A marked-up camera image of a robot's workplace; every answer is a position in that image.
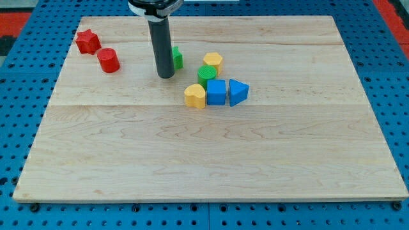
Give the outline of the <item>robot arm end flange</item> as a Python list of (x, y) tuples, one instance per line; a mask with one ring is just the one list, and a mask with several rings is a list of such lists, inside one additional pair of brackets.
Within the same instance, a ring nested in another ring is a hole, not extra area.
[(178, 10), (184, 0), (128, 0), (128, 7), (134, 14), (150, 22), (160, 22)]

